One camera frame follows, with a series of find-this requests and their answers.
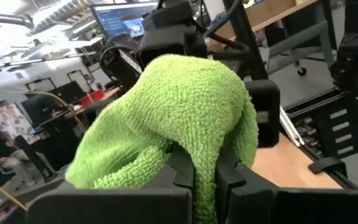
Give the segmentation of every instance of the monitor screen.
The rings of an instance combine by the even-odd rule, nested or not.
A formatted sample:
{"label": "monitor screen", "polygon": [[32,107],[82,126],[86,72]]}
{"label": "monitor screen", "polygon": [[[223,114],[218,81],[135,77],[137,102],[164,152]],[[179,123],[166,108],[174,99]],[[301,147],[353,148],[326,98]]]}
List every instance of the monitor screen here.
{"label": "monitor screen", "polygon": [[110,39],[123,33],[131,37],[142,36],[144,34],[142,16],[154,10],[156,6],[157,2],[98,4],[91,6],[91,9],[105,36]]}

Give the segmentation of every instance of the poster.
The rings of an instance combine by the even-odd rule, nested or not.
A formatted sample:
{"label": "poster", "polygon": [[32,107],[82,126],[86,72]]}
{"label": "poster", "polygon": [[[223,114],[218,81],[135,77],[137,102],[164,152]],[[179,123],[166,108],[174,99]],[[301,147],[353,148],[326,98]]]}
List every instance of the poster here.
{"label": "poster", "polygon": [[12,139],[21,135],[29,144],[40,139],[32,134],[34,129],[15,103],[0,106],[0,130]]}

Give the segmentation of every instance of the woman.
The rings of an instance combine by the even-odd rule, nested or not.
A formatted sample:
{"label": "woman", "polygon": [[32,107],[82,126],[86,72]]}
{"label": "woman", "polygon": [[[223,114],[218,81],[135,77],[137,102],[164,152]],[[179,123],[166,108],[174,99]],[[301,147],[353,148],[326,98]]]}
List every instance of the woman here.
{"label": "woman", "polygon": [[0,133],[0,165],[2,168],[13,169],[13,171],[21,175],[28,186],[33,186],[34,181],[30,172],[26,169],[22,161],[28,161],[29,158],[23,150],[17,150],[11,139],[4,138]]}

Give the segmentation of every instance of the green towel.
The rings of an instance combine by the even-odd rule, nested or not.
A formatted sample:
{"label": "green towel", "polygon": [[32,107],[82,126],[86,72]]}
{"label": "green towel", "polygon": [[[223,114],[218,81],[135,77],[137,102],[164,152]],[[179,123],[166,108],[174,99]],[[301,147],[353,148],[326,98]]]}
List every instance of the green towel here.
{"label": "green towel", "polygon": [[251,166],[256,112],[242,80],[220,62],[164,55],[135,86],[108,105],[87,130],[66,179],[77,188],[142,187],[178,142],[195,165],[195,217],[215,223],[219,150],[232,147]]}

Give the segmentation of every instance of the caster wheel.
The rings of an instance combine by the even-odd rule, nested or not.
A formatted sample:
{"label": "caster wheel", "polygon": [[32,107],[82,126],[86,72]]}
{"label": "caster wheel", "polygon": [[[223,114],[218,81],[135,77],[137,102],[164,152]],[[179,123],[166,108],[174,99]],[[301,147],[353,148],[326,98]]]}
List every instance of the caster wheel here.
{"label": "caster wheel", "polygon": [[306,75],[307,72],[308,72],[308,71],[307,71],[306,68],[300,67],[300,68],[298,69],[298,75],[300,75],[300,76]]}

